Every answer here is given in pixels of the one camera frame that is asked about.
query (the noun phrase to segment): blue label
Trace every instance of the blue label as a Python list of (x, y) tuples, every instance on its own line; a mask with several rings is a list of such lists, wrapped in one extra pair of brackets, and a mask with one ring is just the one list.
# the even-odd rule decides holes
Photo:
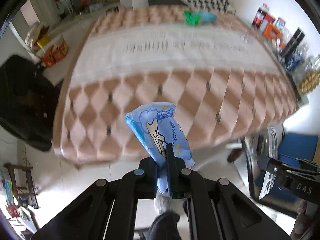
[(168, 117), (172, 117), (173, 115), (173, 109), (170, 108), (170, 110), (161, 111), (157, 113), (157, 120), (166, 119)]

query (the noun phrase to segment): silver screw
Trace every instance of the silver screw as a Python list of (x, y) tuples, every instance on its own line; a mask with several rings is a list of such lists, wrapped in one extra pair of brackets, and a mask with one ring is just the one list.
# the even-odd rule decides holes
[(136, 174), (136, 175), (142, 175), (143, 173), (144, 173), (144, 170), (142, 170), (142, 169), (134, 170), (134, 174)]
[(191, 170), (189, 170), (189, 169), (182, 169), (182, 170), (181, 170), (181, 173), (184, 174), (184, 175), (190, 175), (190, 174), (191, 174)]
[(98, 180), (96, 181), (96, 185), (97, 185), (98, 187), (103, 187), (103, 186), (106, 185), (106, 184), (107, 184), (107, 182), (106, 182), (105, 179), (98, 179)]
[(223, 185), (223, 186), (226, 186), (226, 185), (229, 184), (229, 180), (226, 179), (226, 178), (221, 178), (221, 179), (219, 179), (219, 183), (220, 183), (221, 185)]

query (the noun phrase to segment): black and white pillow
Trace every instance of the black and white pillow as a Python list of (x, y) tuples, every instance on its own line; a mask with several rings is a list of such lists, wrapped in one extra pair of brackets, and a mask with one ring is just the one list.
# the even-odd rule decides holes
[(196, 8), (209, 8), (219, 12), (235, 14), (236, 10), (230, 5), (229, 0), (180, 0), (188, 6)]

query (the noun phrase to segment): mattress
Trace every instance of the mattress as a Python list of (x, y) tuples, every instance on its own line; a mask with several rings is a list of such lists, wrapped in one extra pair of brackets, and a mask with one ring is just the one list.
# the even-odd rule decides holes
[(65, 78), (53, 127), (55, 153), (76, 163), (139, 160), (146, 150), (124, 116), (173, 102), (191, 150), (283, 122), (297, 99), (260, 36), (233, 15), (185, 24), (184, 6), (100, 17)]

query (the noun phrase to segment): blue and white package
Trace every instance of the blue and white package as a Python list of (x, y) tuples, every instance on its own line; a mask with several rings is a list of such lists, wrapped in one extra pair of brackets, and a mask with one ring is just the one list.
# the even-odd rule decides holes
[(158, 190), (168, 188), (165, 147), (172, 144), (174, 156), (182, 158), (186, 167), (195, 164), (191, 158), (189, 143), (173, 118), (176, 105), (153, 102), (139, 106), (125, 116), (125, 121), (146, 151), (158, 164)]

